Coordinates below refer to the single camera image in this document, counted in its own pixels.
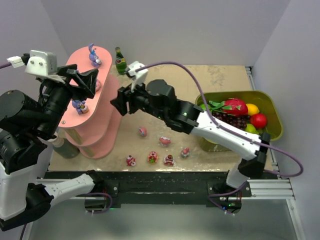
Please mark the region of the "purple bunny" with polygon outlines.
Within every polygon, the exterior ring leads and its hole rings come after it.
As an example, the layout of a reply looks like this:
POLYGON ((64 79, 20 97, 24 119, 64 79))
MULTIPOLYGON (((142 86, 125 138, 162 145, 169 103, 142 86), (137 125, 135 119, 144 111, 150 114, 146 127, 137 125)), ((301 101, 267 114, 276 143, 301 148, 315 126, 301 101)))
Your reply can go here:
POLYGON ((102 87, 101 82, 97 79, 95 82, 95 92, 98 92, 102 87))

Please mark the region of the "purple bunny figure toy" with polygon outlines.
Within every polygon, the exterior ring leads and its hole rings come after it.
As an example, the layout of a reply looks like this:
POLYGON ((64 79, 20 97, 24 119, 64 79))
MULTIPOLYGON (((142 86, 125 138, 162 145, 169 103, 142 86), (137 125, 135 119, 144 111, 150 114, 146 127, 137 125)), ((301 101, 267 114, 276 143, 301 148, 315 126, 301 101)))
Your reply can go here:
POLYGON ((99 59, 96 51, 94 49, 94 43, 90 43, 88 45, 89 50, 89 60, 91 61, 91 65, 95 68, 99 68, 102 64, 102 61, 99 59))

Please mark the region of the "small purple bunny cupcake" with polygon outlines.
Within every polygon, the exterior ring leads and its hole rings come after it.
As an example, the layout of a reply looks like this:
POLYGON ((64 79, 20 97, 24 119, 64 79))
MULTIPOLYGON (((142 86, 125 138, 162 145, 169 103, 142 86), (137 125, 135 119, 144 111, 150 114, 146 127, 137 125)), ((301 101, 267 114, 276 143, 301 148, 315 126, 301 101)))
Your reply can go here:
POLYGON ((86 105, 84 100, 72 100, 71 105, 79 115, 86 114, 89 111, 89 107, 86 105))

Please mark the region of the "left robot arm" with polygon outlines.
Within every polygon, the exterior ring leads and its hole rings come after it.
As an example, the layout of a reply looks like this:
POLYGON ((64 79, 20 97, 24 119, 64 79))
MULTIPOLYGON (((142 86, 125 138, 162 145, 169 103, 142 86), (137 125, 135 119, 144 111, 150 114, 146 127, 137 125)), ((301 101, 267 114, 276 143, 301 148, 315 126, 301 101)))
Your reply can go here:
POLYGON ((30 177, 46 141, 55 132, 71 100, 92 99, 99 71, 80 73, 76 64, 58 67, 53 74, 39 74, 39 98, 20 90, 0 97, 0 228, 8 231, 44 216, 51 207, 69 198, 95 194, 103 179, 94 170, 48 186, 30 177))

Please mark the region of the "pink tiered shelf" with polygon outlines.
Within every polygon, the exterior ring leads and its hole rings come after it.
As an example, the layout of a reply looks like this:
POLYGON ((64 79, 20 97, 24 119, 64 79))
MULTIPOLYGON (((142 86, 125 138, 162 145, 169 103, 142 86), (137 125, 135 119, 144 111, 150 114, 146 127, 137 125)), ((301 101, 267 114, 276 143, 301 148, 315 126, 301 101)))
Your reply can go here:
POLYGON ((113 60, 109 51, 100 46, 93 50, 102 61, 97 76, 101 87, 93 99, 85 101, 87 113, 78 114, 71 103, 68 105, 59 130, 84 156, 100 159, 112 151, 120 127, 122 116, 110 103, 117 96, 120 83, 111 73, 113 60))

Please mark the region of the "pink egg shaped toy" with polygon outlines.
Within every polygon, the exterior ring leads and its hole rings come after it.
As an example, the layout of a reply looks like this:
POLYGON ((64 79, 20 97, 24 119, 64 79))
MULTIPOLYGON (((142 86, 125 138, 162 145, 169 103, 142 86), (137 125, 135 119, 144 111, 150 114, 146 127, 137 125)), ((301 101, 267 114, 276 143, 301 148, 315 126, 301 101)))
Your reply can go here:
POLYGON ((147 129, 143 126, 139 127, 138 128, 138 132, 139 134, 142 136, 142 137, 146 137, 147 136, 147 129))

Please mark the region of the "pink white cake toy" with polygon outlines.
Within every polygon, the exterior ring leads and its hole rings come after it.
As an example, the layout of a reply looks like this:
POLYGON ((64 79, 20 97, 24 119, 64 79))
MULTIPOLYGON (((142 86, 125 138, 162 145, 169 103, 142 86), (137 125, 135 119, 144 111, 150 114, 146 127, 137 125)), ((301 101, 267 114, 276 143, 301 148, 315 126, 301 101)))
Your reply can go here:
POLYGON ((159 142, 162 146, 167 147, 171 144, 171 139, 169 137, 166 136, 161 136, 159 138, 159 142))

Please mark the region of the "red white cake toy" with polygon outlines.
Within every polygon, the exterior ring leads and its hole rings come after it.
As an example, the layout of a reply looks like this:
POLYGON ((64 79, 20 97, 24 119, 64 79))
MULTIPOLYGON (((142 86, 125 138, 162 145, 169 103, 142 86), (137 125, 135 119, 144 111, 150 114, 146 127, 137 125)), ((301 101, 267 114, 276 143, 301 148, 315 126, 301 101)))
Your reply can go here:
POLYGON ((136 165, 136 159, 132 155, 128 155, 126 158, 127 166, 134 167, 136 165))

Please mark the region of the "pink dragon fruit toy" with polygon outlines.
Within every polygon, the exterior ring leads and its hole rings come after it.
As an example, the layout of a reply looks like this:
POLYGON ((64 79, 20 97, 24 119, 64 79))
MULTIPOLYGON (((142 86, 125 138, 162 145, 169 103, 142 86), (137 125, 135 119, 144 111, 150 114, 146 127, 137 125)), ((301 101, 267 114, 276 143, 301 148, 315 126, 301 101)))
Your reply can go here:
POLYGON ((209 105, 212 111, 235 117, 245 116, 249 111, 246 103, 238 98, 228 98, 227 100, 221 102, 210 100, 209 105))

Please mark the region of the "purple grape bunch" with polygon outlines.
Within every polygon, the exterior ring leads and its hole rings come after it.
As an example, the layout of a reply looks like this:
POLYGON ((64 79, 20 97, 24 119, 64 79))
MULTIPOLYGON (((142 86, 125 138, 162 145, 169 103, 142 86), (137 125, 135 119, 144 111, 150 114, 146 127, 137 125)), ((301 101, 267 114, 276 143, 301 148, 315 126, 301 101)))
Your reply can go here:
POLYGON ((233 116, 222 112, 212 111, 212 116, 218 120, 227 123, 240 130, 245 130, 247 124, 249 123, 249 115, 233 116))

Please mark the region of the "yellow lemon toy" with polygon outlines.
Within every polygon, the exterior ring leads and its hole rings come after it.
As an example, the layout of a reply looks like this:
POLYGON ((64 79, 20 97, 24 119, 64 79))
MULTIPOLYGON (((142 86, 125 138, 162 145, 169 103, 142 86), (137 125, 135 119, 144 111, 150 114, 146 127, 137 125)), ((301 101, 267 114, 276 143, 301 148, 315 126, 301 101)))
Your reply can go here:
POLYGON ((249 116, 253 116, 253 115, 260 113, 260 110, 256 105, 254 105, 252 103, 247 103, 246 106, 247 106, 247 110, 248 110, 247 114, 249 116))

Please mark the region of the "green pear toy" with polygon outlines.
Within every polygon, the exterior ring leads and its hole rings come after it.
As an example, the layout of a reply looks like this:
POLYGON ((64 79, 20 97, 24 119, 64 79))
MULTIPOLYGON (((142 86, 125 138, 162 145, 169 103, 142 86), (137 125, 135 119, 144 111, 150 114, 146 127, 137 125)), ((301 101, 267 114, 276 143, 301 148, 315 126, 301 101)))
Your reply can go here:
POLYGON ((257 131, 257 129, 250 123, 246 124, 246 128, 244 129, 245 132, 259 135, 260 133, 257 131))

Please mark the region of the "red apple toy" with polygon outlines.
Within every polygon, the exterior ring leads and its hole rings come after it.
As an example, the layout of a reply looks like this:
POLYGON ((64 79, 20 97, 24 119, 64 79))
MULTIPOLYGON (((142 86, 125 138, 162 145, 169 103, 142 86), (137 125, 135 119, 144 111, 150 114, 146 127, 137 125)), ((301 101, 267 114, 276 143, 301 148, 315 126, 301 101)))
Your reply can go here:
POLYGON ((267 123, 267 117, 262 113, 254 114, 250 117, 250 123, 256 128, 256 129, 263 129, 267 123))

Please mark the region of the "black base frame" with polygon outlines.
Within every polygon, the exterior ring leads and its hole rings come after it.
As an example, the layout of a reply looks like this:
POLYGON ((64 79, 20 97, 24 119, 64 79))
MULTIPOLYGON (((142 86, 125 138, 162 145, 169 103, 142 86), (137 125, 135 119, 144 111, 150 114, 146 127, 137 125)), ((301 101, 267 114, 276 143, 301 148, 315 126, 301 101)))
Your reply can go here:
POLYGON ((225 172, 138 172, 101 171, 103 186, 93 193, 107 193, 110 197, 85 197, 88 211, 106 207, 120 208, 132 205, 220 205, 223 210, 235 212, 242 206, 243 197, 250 197, 248 182, 234 190, 226 185, 225 172))

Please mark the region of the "aluminium rail frame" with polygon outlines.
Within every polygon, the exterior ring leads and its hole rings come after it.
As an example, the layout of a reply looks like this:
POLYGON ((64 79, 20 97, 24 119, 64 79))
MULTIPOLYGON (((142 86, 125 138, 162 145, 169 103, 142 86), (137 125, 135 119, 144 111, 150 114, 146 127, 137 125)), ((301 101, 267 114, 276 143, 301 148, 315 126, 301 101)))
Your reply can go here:
MULTIPOLYGON (((252 67, 246 66, 245 70, 251 89, 256 91, 252 67)), ((272 170, 279 170, 273 150, 268 150, 267 163, 271 164, 272 170)), ((294 201, 296 199, 289 179, 283 179, 277 176, 277 179, 250 180, 249 183, 252 187, 251 197, 257 200, 294 201)))

